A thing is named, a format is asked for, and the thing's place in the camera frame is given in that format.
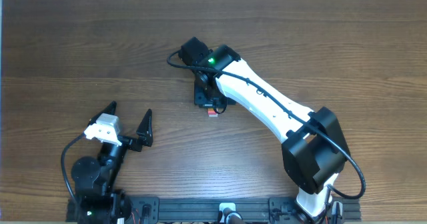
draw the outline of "wood grain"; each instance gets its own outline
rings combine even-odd
[[[365,221],[425,220],[427,0],[4,0],[0,211],[62,221],[66,143],[110,101],[133,135],[153,109],[155,141],[129,153],[117,186],[159,197],[297,193],[280,144],[242,106],[208,118],[191,72],[165,58],[190,37],[233,47],[294,101],[339,117],[366,175]],[[82,141],[67,166],[100,145]],[[337,182],[359,188],[349,165]]]

